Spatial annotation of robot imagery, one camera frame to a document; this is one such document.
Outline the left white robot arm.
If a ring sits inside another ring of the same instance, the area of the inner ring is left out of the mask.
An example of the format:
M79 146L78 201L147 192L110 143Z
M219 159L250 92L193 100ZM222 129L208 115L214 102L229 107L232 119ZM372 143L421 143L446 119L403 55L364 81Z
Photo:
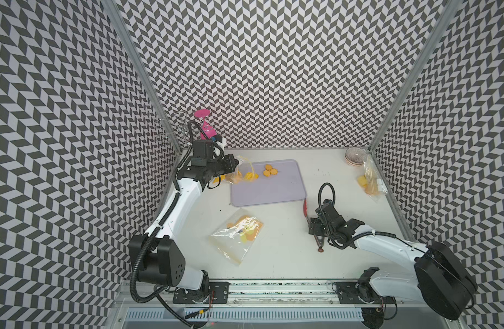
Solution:
M197 121L188 123L188 134L190 146L172 171L173 190L164 208L128 243L130 295L137 303L148 303L171 287L201 299L209 295L208 273L187 265L175 237L201 194L213 188L213 179L233 173L239 161L225 153L222 136L209 137Z

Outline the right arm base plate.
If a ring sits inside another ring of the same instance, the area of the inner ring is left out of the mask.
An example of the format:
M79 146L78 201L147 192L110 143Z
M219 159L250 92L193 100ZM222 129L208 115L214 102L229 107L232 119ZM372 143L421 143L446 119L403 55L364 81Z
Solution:
M359 304L374 307L394 304L393 297L379 296L368 283L360 285L354 281L334 282L333 288L341 304Z

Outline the clear bag with cookies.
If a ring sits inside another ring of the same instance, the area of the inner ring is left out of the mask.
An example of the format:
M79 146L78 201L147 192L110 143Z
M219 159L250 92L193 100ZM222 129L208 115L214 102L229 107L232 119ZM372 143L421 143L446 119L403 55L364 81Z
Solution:
M255 215L240 208L208 237L208 241L227 260L240 265L263 227L264 223Z

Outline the red metal tongs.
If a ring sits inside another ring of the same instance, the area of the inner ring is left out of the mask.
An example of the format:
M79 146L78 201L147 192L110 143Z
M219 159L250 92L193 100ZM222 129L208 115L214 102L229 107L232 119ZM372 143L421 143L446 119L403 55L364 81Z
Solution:
M322 236L319 236L316 234L316 219L315 218L311 218L308 214L308 203L307 203L307 200L304 200L303 201L303 215L308 223L308 234L311 234L315 241L316 241L316 245L317 245L317 250L319 253L323 253L324 252L324 242L325 242L325 239L324 237Z

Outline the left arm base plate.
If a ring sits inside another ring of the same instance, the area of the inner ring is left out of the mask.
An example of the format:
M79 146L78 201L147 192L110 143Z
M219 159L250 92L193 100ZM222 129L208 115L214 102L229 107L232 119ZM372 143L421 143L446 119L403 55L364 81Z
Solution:
M174 304L227 304L230 283L226 281L209 282L207 289L179 289L174 293Z

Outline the clear resealable bag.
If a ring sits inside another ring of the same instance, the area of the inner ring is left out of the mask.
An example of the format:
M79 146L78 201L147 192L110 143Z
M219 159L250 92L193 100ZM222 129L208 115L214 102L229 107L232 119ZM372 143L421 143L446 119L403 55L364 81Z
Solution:
M229 174L215 177L210 182L211 187L215 187L217 184L222 182L227 182L233 185L241 182L254 182L259 178L257 171L253 168L249 159L242 156L237 156L234 159L238 161L235 170Z
M364 192L375 201L378 201L380 197L385 197L388 194L386 183L372 158L367 158L364 161L364 174L357 177L357 183L364 189Z

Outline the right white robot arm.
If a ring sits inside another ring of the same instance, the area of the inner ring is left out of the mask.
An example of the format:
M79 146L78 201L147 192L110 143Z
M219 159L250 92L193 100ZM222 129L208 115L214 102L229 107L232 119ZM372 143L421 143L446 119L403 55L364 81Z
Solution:
M375 305L381 322L387 320L386 305L397 305L399 299L424 302L448 320L459 319L475 306L476 281L447 245L407 241L358 219L346 220L335 208L335 195L322 198L323 191L331 187L329 182L320 186L316 215L307 218L308 232L319 248L328 243L339 250L360 249L399 267L393 271L370 267L355 281L334 282L331 287L340 303Z

